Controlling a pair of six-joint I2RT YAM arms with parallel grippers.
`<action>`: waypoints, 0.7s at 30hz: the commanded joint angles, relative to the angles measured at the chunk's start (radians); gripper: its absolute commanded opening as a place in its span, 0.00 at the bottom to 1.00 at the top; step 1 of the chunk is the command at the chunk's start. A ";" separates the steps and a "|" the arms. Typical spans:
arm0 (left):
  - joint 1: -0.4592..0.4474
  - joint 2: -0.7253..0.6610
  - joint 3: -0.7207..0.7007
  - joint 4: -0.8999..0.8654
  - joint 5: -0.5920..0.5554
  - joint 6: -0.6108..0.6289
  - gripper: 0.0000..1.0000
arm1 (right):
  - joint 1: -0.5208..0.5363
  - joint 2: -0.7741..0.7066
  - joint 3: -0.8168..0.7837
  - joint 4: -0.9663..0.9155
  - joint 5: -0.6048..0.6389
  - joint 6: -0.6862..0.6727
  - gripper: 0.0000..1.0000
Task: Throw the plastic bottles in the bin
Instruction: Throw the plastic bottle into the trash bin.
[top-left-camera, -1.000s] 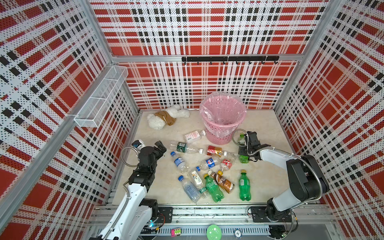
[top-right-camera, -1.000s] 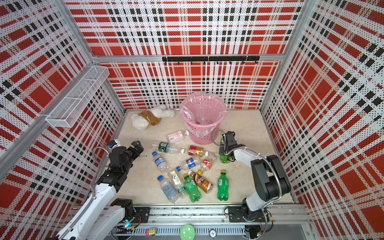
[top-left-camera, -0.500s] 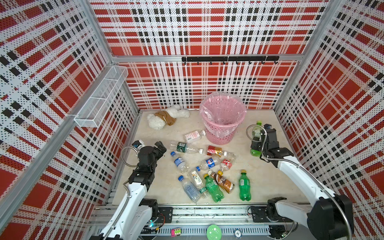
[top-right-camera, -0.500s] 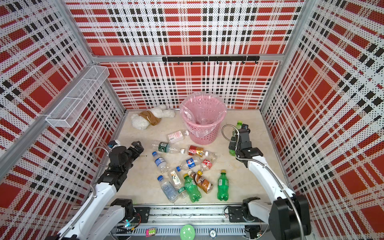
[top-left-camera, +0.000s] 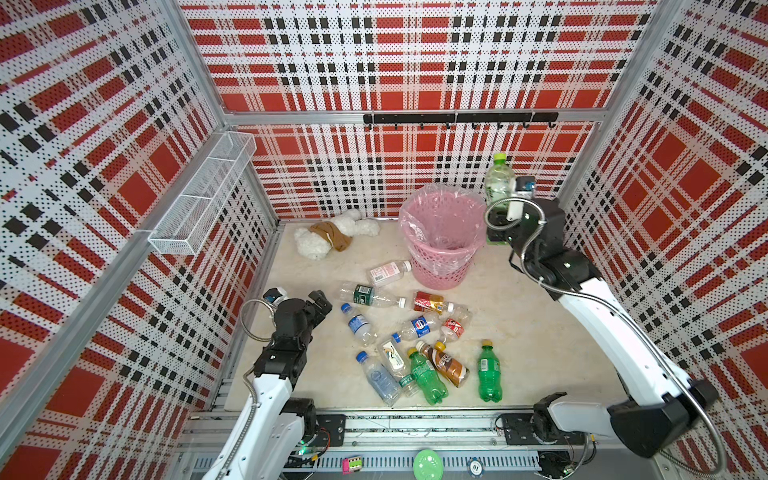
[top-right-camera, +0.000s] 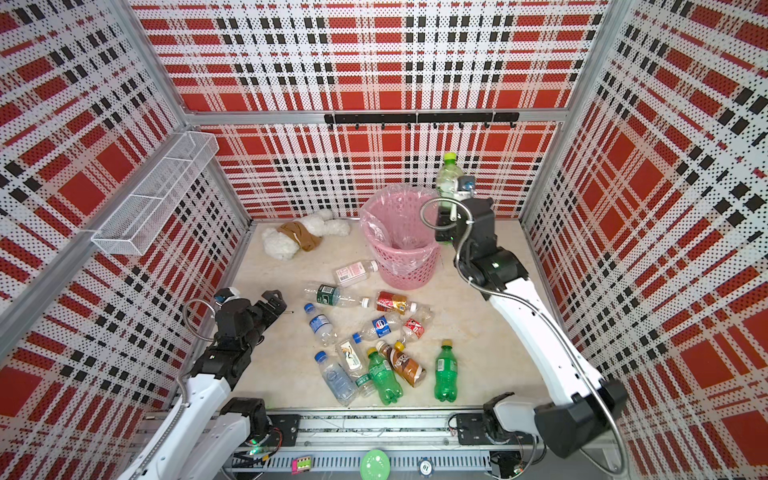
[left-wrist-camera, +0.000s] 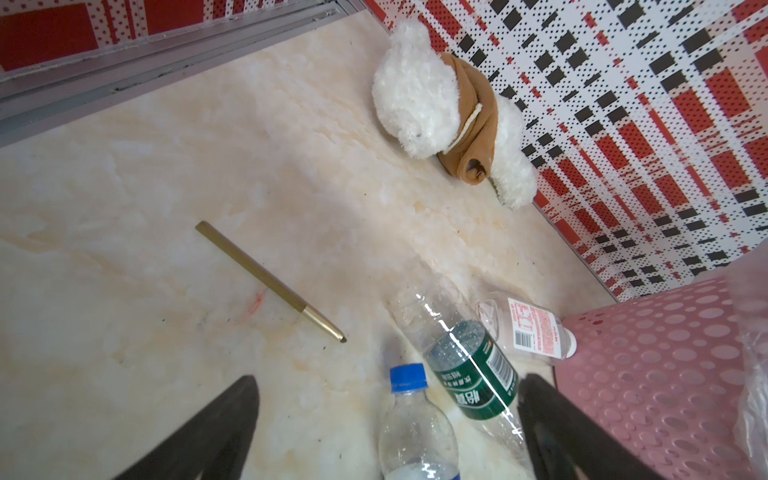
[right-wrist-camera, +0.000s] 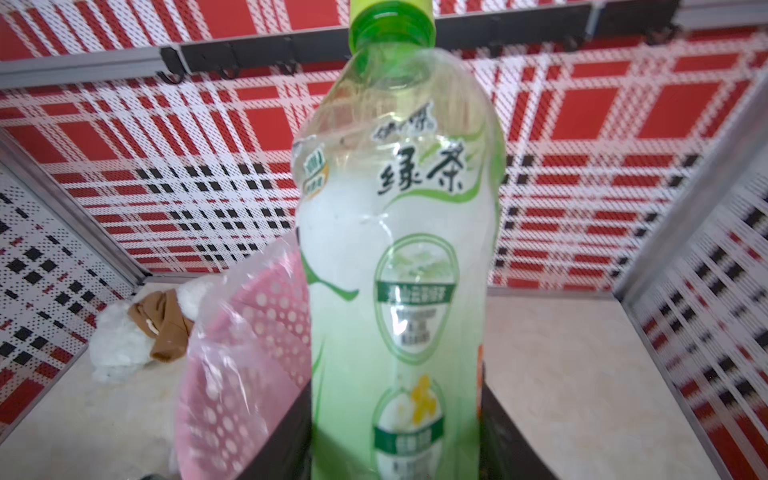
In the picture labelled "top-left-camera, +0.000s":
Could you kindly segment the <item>small blue cap water bottle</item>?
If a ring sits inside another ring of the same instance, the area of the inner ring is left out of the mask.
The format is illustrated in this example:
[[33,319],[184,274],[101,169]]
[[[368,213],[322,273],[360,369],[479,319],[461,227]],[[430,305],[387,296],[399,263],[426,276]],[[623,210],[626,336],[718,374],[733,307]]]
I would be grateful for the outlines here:
[[359,343],[370,346],[376,342],[377,333],[374,326],[359,309],[349,303],[343,303],[341,311],[345,315],[349,330]]

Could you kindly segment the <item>large pale green bottle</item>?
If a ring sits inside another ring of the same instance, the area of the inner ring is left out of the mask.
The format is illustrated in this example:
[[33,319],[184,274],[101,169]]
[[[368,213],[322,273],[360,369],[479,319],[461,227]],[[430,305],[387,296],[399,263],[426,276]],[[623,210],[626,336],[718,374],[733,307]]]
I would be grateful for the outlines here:
[[[484,189],[488,204],[511,197],[516,180],[516,174],[507,161],[506,153],[496,153],[493,157],[493,165],[486,174]],[[510,203],[500,204],[491,210],[490,223],[495,226],[503,226],[510,223],[508,219]]]

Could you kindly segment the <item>white label tea bottle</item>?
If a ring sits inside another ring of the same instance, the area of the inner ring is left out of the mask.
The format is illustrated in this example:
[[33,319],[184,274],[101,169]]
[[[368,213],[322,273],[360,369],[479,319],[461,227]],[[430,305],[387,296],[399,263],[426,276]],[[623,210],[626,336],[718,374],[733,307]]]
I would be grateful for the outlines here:
[[410,363],[403,350],[401,337],[395,333],[382,340],[377,346],[377,353],[382,364],[399,384],[403,393],[412,397],[419,392],[419,387],[410,370]]

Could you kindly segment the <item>brown label drink bottle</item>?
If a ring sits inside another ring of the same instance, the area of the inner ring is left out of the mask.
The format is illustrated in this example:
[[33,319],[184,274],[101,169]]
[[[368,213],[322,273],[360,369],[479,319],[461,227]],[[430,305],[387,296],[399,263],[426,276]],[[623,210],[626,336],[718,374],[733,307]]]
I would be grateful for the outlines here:
[[457,388],[464,385],[468,379],[469,370],[459,360],[425,341],[418,341],[416,348],[431,362],[434,369],[452,385]]

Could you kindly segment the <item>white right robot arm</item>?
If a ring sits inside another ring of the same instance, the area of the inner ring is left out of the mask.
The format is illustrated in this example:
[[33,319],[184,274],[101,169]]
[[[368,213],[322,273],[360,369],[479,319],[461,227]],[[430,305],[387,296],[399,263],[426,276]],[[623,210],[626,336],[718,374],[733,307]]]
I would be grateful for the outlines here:
[[[512,248],[511,266],[579,321],[612,363],[626,398],[605,405],[555,392],[535,404],[534,433],[548,444],[567,432],[611,437],[639,457],[660,455],[691,474],[721,474],[727,454],[707,413],[719,398],[716,388],[676,365],[631,319],[593,262],[565,246],[564,221],[556,201],[511,197],[502,202],[499,227]],[[666,450],[697,425],[715,450],[708,471]]]

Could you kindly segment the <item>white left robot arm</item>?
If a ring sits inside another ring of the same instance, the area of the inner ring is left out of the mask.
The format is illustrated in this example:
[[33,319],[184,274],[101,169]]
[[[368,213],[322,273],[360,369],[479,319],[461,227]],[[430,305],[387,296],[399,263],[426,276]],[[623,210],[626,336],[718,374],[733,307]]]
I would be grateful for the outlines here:
[[275,331],[243,376],[249,396],[206,479],[277,479],[300,441],[315,433],[314,401],[295,398],[293,391],[307,364],[313,330],[333,305],[321,290],[305,300],[288,298],[278,288],[259,302],[269,310]]

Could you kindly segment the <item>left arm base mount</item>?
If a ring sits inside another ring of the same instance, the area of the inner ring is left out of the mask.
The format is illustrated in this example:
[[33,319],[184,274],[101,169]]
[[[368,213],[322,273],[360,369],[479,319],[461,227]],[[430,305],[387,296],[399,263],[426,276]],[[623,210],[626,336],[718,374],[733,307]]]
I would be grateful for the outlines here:
[[330,447],[344,443],[346,420],[344,414],[318,414],[311,399],[292,398],[282,413],[296,414],[303,422],[304,434],[288,456],[285,468],[314,466]]

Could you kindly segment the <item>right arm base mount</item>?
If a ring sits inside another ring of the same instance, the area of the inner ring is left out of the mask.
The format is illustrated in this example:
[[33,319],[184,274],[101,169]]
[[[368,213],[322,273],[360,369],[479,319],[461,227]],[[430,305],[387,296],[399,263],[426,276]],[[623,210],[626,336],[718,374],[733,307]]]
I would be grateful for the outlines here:
[[536,402],[530,412],[502,413],[494,420],[508,446],[545,447],[538,453],[536,472],[543,479],[570,479],[587,460],[588,436],[561,430],[548,410],[565,395],[555,392]]

